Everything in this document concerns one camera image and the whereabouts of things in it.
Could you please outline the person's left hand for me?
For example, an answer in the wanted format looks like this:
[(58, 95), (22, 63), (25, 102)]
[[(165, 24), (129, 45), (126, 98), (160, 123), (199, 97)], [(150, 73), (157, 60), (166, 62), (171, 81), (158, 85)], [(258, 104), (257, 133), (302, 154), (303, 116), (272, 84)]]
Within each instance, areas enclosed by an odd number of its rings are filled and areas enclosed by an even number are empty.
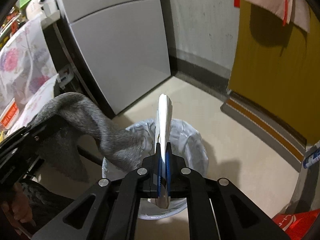
[(7, 199), (1, 200), (1, 208), (18, 235), (22, 234), (19, 224), (33, 221), (32, 209), (28, 197), (23, 193), (22, 185), (16, 182), (7, 194)]

